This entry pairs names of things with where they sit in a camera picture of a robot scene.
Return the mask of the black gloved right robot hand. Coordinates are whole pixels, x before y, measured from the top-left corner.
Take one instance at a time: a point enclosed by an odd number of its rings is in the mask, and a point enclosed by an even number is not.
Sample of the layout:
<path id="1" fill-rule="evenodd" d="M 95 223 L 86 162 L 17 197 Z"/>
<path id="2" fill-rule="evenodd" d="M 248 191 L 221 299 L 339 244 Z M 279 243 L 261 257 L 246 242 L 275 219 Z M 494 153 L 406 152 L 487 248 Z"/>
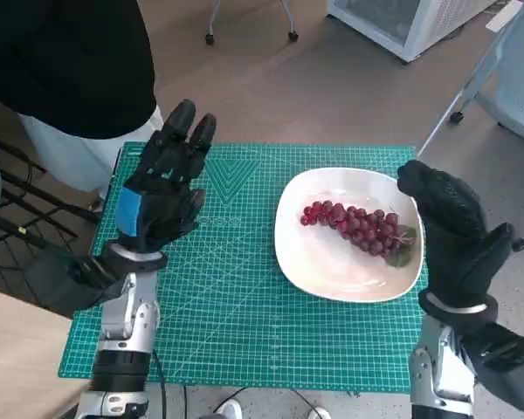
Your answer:
<path id="1" fill-rule="evenodd" d="M 489 230 L 477 194 L 444 171 L 412 160 L 397 175 L 398 189 L 414 199 L 425 227 L 428 291 L 448 306 L 478 305 L 512 253 L 513 225 Z"/>

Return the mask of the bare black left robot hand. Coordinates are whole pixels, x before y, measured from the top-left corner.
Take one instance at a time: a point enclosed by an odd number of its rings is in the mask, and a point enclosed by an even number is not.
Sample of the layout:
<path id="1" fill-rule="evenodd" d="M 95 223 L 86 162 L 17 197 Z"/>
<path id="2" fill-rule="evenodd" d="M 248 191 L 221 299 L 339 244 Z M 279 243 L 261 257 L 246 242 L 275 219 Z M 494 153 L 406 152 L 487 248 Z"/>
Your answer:
<path id="1" fill-rule="evenodd" d="M 152 253 L 189 234 L 206 192 L 190 183 L 203 171 L 217 128 L 207 113 L 192 128 L 196 105 L 182 100 L 141 151 L 124 182 L 115 211 L 116 242 L 135 253 Z"/>

